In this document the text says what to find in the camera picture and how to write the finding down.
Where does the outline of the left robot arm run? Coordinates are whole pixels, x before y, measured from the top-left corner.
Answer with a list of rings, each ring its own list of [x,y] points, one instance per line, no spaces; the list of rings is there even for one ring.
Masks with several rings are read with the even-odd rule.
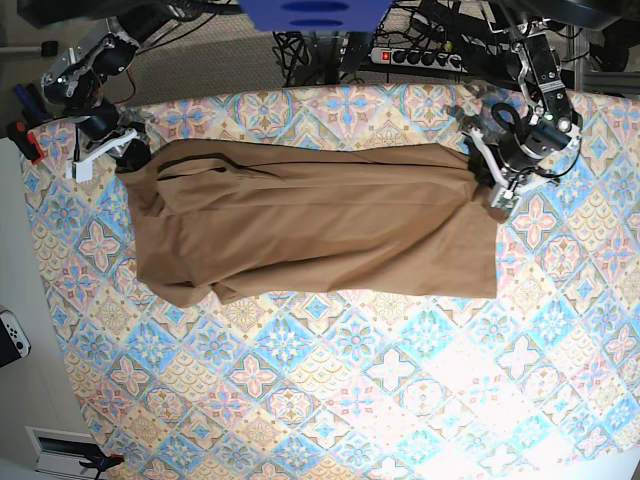
[[[526,112],[505,101],[489,116],[450,110],[469,148],[469,169],[479,184],[503,199],[559,184],[562,173],[543,167],[553,154],[577,159],[582,144],[582,116],[574,109],[561,76],[561,62],[545,34],[546,20],[519,13],[502,1],[481,10],[477,27],[455,3],[446,35],[469,73],[522,94]]]

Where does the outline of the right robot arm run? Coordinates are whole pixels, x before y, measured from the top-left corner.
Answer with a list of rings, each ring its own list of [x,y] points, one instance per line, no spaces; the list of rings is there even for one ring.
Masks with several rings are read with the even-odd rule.
[[[204,14],[215,18],[241,11],[237,4],[219,1],[109,1],[90,11],[97,25],[41,79],[45,99],[60,106],[63,117],[76,129],[66,177],[90,180],[94,162],[103,155],[121,167],[136,169],[148,162],[145,126],[131,119],[120,102],[106,98],[104,84],[122,73],[131,77],[134,59],[163,45],[151,38],[166,25],[179,26]]]

